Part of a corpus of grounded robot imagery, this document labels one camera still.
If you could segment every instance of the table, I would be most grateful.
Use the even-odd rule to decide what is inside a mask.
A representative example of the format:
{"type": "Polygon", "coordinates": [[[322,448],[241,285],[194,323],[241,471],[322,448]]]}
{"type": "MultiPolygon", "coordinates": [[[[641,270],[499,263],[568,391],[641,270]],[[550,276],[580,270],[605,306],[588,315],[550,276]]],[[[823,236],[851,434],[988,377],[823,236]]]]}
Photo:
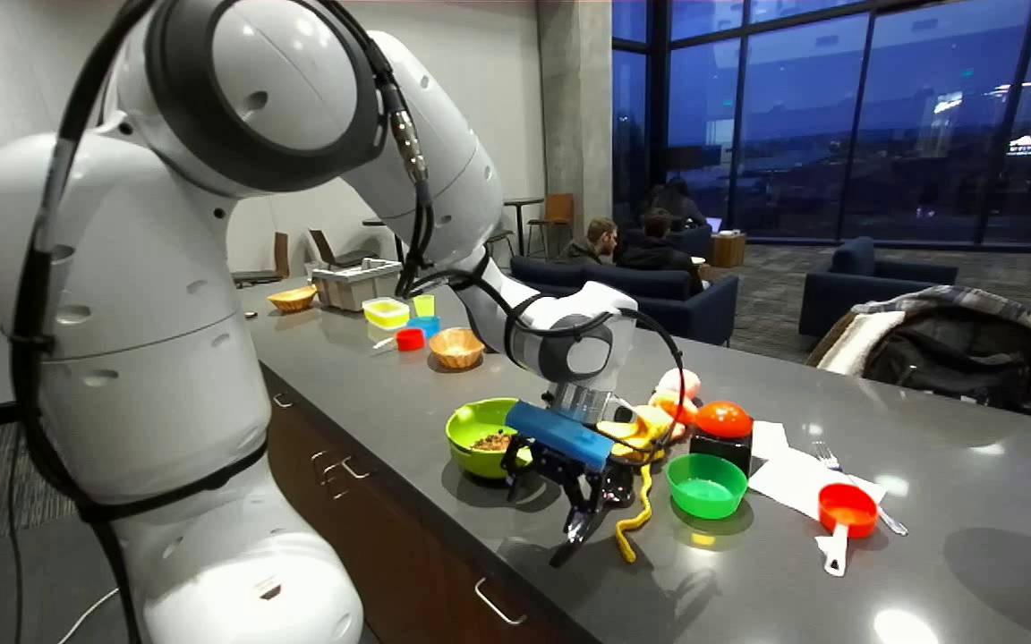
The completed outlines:
{"type": "MultiPolygon", "coordinates": [[[[243,290],[243,306],[265,310],[267,290],[243,290]]],[[[450,292],[435,299],[442,327],[462,323],[450,292]]],[[[550,570],[561,497],[508,503],[502,490],[462,478],[439,436],[462,400],[537,400],[541,379],[499,353],[458,377],[428,372],[414,353],[373,353],[362,317],[327,310],[257,315],[249,327],[265,369],[398,471],[432,522],[456,527],[594,641],[1031,641],[1028,414],[679,341],[709,397],[740,400],[754,418],[783,421],[796,448],[836,453],[845,471],[884,484],[910,538],[878,532],[835,579],[812,547],[816,527],[798,511],[753,492],[737,519],[709,529],[711,547],[694,547],[657,478],[654,519],[638,538],[641,564],[619,561],[611,515],[550,570]]],[[[643,400],[664,369],[662,346],[651,331],[625,331],[621,346],[619,392],[643,400]]]]}
{"type": "Polygon", "coordinates": [[[516,253],[522,253],[522,206],[545,202],[545,198],[504,200],[516,212],[516,253]]]}

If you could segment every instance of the wall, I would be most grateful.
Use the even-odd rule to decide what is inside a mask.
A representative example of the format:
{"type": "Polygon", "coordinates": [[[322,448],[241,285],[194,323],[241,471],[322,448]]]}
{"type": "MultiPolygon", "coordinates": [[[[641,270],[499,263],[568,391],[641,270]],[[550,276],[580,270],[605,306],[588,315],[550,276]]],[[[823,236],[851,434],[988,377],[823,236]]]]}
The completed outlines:
{"type": "Polygon", "coordinates": [[[576,213],[611,219],[611,3],[537,0],[545,64],[545,182],[576,213]]]}
{"type": "MultiPolygon", "coordinates": [[[[0,142],[45,131],[119,0],[0,0],[0,142]]],[[[458,99],[504,192],[545,192],[534,0],[349,0],[368,27],[403,40],[458,99]]],[[[229,262],[265,263],[267,231],[333,228],[343,250],[368,206],[347,185],[249,200],[231,213],[229,262]]],[[[0,341],[0,400],[9,400],[0,341]]]]}

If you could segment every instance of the orange lid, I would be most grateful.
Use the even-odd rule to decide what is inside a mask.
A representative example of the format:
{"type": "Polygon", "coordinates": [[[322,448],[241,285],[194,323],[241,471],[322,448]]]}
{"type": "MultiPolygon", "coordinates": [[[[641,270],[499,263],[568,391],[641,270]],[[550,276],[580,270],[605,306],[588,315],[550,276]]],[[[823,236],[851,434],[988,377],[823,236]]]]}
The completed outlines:
{"type": "Polygon", "coordinates": [[[754,434],[754,418],[732,400],[706,400],[689,421],[697,434],[709,436],[732,436],[746,440],[754,434]]]}

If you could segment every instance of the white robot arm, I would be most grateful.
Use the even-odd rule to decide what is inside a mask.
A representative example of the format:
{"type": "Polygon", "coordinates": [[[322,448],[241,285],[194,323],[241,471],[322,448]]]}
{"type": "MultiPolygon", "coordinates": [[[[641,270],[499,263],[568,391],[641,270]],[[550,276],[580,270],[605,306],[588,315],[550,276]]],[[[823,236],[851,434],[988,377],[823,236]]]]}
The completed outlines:
{"type": "Polygon", "coordinates": [[[95,529],[133,641],[359,641],[343,564],[260,458],[231,202],[347,179],[409,238],[401,285],[456,276],[475,331],[576,414],[602,403],[605,317],[633,299],[537,297],[487,262],[502,189],[481,139],[341,3],[133,0],[101,51],[119,44],[119,123],[83,136],[95,95],[75,88],[58,136],[0,150],[0,317],[27,453],[95,529]]]}

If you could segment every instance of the orange bowl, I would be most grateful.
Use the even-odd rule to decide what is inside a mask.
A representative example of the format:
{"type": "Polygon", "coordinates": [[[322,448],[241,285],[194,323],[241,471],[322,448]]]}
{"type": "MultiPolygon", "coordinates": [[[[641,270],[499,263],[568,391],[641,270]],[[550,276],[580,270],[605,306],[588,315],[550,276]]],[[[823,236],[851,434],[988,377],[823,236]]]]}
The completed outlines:
{"type": "Polygon", "coordinates": [[[267,303],[272,303],[280,315],[306,310],[311,299],[315,299],[315,285],[297,285],[297,290],[275,290],[275,292],[267,292],[267,303]]]}

